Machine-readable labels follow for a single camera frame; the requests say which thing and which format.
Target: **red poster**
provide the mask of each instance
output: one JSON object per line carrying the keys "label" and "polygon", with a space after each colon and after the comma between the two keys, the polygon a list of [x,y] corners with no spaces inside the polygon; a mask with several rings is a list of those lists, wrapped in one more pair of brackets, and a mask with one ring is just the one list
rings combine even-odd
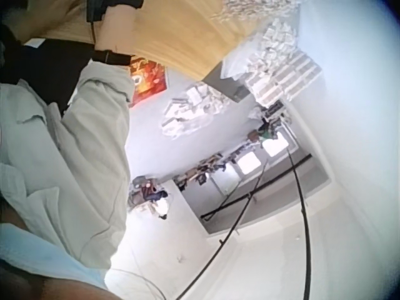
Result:
{"label": "red poster", "polygon": [[167,89],[166,71],[163,65],[133,56],[129,68],[136,87],[131,106]]}

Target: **light blue garment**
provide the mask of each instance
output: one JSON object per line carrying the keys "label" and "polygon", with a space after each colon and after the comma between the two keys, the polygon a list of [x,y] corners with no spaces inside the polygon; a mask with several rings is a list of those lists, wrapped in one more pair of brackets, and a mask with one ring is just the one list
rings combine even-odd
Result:
{"label": "light blue garment", "polygon": [[0,224],[0,258],[31,274],[88,283],[108,290],[101,272],[83,266],[63,249],[19,229]]}

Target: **skin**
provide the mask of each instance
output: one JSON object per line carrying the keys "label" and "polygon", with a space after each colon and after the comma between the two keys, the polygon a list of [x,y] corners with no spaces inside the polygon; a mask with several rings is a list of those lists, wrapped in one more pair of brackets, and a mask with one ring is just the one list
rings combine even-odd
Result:
{"label": "skin", "polygon": [[[30,0],[27,11],[14,11],[2,20],[22,43],[35,38],[45,30],[55,28],[74,16],[85,1],[77,0]],[[130,6],[107,9],[95,48],[130,54],[132,49],[136,10]],[[0,223],[11,223],[29,231],[18,213],[0,201]],[[42,277],[29,274],[0,260],[1,299],[23,300],[120,300],[114,294],[89,284]]]}

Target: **window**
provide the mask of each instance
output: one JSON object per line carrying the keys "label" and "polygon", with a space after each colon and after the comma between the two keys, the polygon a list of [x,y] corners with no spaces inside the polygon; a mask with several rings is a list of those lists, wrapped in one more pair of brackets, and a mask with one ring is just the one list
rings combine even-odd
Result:
{"label": "window", "polygon": [[237,161],[237,165],[242,170],[244,175],[247,175],[261,166],[261,161],[257,158],[254,152],[247,153]]}
{"label": "window", "polygon": [[275,155],[285,150],[289,146],[289,143],[283,137],[283,135],[280,132],[278,132],[277,139],[267,139],[262,143],[262,146],[265,149],[265,151],[267,151],[269,156],[273,158]]}

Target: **cluttered table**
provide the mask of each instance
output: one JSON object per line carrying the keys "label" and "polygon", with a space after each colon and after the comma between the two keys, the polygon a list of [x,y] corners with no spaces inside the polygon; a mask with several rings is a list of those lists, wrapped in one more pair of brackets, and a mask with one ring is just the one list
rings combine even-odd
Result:
{"label": "cluttered table", "polygon": [[[132,54],[202,80],[256,27],[255,21],[213,18],[222,6],[222,0],[146,1],[137,11]],[[93,43],[84,12],[43,37]]]}

